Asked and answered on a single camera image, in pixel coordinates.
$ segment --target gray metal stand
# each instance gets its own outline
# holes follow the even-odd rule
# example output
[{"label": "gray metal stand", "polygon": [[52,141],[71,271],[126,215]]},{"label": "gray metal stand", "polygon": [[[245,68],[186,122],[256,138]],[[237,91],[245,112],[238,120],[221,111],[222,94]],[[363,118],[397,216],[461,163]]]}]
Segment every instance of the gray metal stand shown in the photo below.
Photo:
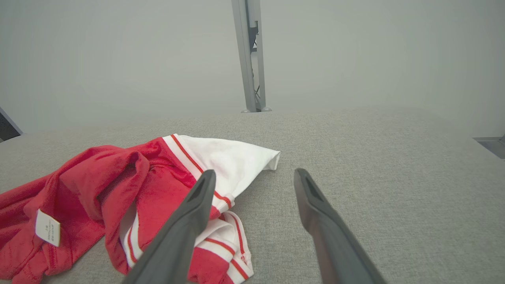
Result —
[{"label": "gray metal stand", "polygon": [[[260,0],[231,0],[231,5],[244,84],[246,110],[242,112],[272,111],[266,106]],[[257,53],[258,86],[254,83],[252,52]]]}]

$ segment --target metal pole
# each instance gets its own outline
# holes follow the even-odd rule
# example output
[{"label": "metal pole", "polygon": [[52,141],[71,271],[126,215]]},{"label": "metal pole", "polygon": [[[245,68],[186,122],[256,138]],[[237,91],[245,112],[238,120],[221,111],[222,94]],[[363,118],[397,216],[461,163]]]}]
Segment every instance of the metal pole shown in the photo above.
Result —
[{"label": "metal pole", "polygon": [[235,32],[237,34],[238,56],[244,84],[245,106],[247,112],[256,112],[255,90],[253,82],[253,65],[249,45],[249,25],[247,22],[245,0],[231,0]]},{"label": "metal pole", "polygon": [[256,35],[256,52],[258,54],[258,71],[257,75],[260,79],[260,109],[262,111],[271,111],[267,108],[266,102],[266,91],[265,91],[265,68],[263,65],[263,30],[261,24],[261,8],[260,0],[246,0],[249,11],[249,27],[258,28],[258,34]]}]

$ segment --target white fabric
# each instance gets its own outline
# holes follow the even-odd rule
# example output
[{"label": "white fabric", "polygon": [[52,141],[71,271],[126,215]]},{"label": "white fabric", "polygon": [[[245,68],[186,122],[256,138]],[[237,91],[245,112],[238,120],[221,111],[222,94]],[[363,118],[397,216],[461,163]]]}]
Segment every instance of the white fabric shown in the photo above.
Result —
[{"label": "white fabric", "polygon": [[[186,169],[193,175],[194,179],[198,180],[201,176],[200,170],[188,159],[186,154],[182,151],[182,149],[177,145],[177,142],[172,138],[172,136],[163,137],[163,140],[168,145],[168,148],[174,153],[175,157],[186,167]],[[191,155],[191,149],[188,147],[184,147],[188,154]]]},{"label": "white fabric", "polygon": [[211,235],[218,236],[219,239],[233,240],[235,236],[233,232],[234,227],[232,224],[221,219],[210,220],[207,223],[205,230],[195,238],[194,246],[196,247],[199,243]]},{"label": "white fabric", "polygon": [[[121,219],[119,225],[119,239],[123,250],[125,251],[128,266],[133,267],[135,265],[135,261],[133,261],[131,255],[133,254],[136,259],[139,259],[143,253],[138,245],[138,213],[135,208],[135,202],[130,205]],[[132,250],[130,250],[128,241],[130,241]]]},{"label": "white fabric", "polygon": [[242,254],[240,250],[235,254],[236,257],[240,258],[251,270],[253,270],[253,266],[251,264],[251,253],[249,251],[249,247],[247,246],[247,239],[245,238],[244,227],[242,226],[242,221],[238,218],[237,214],[227,211],[223,213],[225,220],[227,223],[233,226],[233,231],[235,232],[235,239],[233,243],[237,246],[242,247],[244,253]]},{"label": "white fabric", "polygon": [[216,191],[237,197],[262,170],[276,170],[279,151],[245,142],[176,135],[202,169],[216,172]]},{"label": "white fabric", "polygon": [[[236,250],[237,248],[233,244],[225,243],[229,247],[231,247],[233,250]],[[224,259],[226,262],[230,262],[231,259],[233,258],[233,254],[229,252],[227,249],[223,248],[222,246],[212,243],[207,240],[203,240],[200,242],[197,246],[198,248],[204,249],[211,251],[212,253],[216,254],[220,258]]]}]

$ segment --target striped trim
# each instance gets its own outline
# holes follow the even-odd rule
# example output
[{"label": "striped trim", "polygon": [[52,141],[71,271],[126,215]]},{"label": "striped trim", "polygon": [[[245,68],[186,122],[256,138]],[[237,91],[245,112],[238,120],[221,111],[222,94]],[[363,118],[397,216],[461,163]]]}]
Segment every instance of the striped trim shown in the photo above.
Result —
[{"label": "striped trim", "polygon": [[205,239],[207,242],[211,242],[211,243],[214,243],[216,245],[220,245],[221,247],[223,247],[224,249],[226,249],[227,251],[229,251],[232,255],[235,254],[235,250],[232,249],[229,245],[223,243],[223,242],[220,242],[218,240],[214,240],[214,239],[211,239],[211,238],[206,238]]},{"label": "striped trim", "polygon": [[138,212],[135,214],[135,219],[128,229],[126,239],[123,241],[123,250],[130,267],[133,267],[144,253],[138,245]]},{"label": "striped trim", "polygon": [[214,219],[214,220],[209,220],[207,223],[207,227],[201,232],[196,238],[194,239],[194,246],[198,246],[199,243],[203,242],[207,237],[210,235],[214,234],[215,232],[219,230],[234,230],[234,227],[232,224],[226,222],[225,220],[221,219]]},{"label": "striped trim", "polygon": [[121,218],[119,225],[119,240],[121,243],[121,247],[125,252],[126,262],[128,263],[128,267],[132,267],[135,262],[133,261],[133,247],[131,245],[130,236],[131,236],[131,228],[133,225],[133,221],[135,220],[136,210],[135,210],[135,201],[132,202],[128,210],[126,210],[125,214]]},{"label": "striped trim", "polygon": [[247,273],[245,273],[245,271],[242,269],[242,267],[240,267],[240,264],[238,264],[236,260],[232,259],[231,264],[235,266],[235,269],[237,269],[238,273],[240,273],[244,280],[247,280],[249,278],[249,276],[247,276]]},{"label": "striped trim", "polygon": [[247,246],[247,239],[245,238],[244,227],[242,226],[242,222],[240,222],[240,218],[238,218],[238,216],[231,211],[226,211],[225,213],[222,214],[222,216],[225,217],[226,222],[233,225],[233,227],[235,228],[235,231],[238,233],[240,252],[244,256],[242,258],[242,260],[246,264],[249,263],[250,260],[245,258],[245,256],[249,255],[250,252],[249,252],[249,247]]},{"label": "striped trim", "polygon": [[128,230],[128,249],[130,250],[130,258],[133,263],[137,262],[137,258],[133,254],[133,247],[131,246],[131,228]]},{"label": "striped trim", "polygon": [[233,255],[235,254],[235,250],[231,246],[232,244],[228,245],[224,242],[207,238],[203,242],[199,243],[196,247],[207,250],[219,256],[224,261],[230,262],[230,260],[233,258]]},{"label": "striped trim", "polygon": [[[182,163],[184,167],[193,175],[195,180],[198,180],[201,174],[205,171],[189,154],[189,149],[185,149],[183,146],[184,141],[180,139],[177,134],[172,134],[170,136],[163,137],[163,140],[168,145],[168,148],[174,153],[175,157]],[[228,197],[220,195],[217,191],[214,191],[214,196],[226,203],[228,208],[223,208],[223,206],[216,200],[212,200],[212,205],[216,207],[219,212],[224,212],[229,210],[233,204]]]},{"label": "striped trim", "polygon": [[237,260],[236,257],[235,255],[230,261],[231,265],[228,267],[226,274],[234,284],[241,284],[253,276],[254,273],[240,259]]}]

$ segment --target garment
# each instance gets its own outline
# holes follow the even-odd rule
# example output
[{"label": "garment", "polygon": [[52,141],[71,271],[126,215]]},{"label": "garment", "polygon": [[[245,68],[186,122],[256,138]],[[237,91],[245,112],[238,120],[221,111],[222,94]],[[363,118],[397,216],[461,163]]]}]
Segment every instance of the garment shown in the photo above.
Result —
[{"label": "garment", "polygon": [[[188,278],[240,283],[253,274],[250,253],[239,218],[226,211],[278,159],[278,151],[247,143],[177,134],[128,149],[90,148],[0,195],[0,278],[38,283],[70,269],[103,235],[112,264],[126,274],[201,173],[214,169],[211,220],[195,242]],[[58,247],[35,235],[38,209],[61,223]]]}]

